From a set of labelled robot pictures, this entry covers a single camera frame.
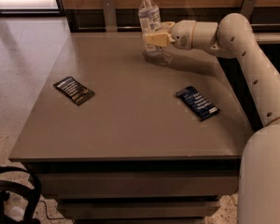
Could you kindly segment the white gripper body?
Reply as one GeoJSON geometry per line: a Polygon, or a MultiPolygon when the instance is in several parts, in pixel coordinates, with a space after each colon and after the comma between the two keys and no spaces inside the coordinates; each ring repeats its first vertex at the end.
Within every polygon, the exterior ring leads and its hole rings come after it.
{"type": "Polygon", "coordinates": [[[179,21],[172,28],[173,46],[177,49],[192,49],[196,21],[179,21]]]}

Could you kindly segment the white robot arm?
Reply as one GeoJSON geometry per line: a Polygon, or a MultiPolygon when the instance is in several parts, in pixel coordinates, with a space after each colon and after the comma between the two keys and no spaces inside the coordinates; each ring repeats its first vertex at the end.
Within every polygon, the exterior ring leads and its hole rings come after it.
{"type": "Polygon", "coordinates": [[[238,224],[280,224],[280,74],[259,47],[248,19],[232,13],[219,23],[167,21],[143,38],[149,45],[201,49],[238,61],[263,125],[242,155],[238,224]]]}

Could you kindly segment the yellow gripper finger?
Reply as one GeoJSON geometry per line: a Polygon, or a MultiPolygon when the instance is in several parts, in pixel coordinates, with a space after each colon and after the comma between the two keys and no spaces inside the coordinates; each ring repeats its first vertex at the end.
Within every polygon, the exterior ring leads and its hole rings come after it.
{"type": "Polygon", "coordinates": [[[175,26],[174,21],[165,21],[161,24],[162,30],[167,32],[171,32],[174,26],[175,26]]]}
{"type": "Polygon", "coordinates": [[[170,44],[175,42],[172,36],[167,32],[143,34],[143,39],[147,44],[158,47],[168,47],[170,44]]]}

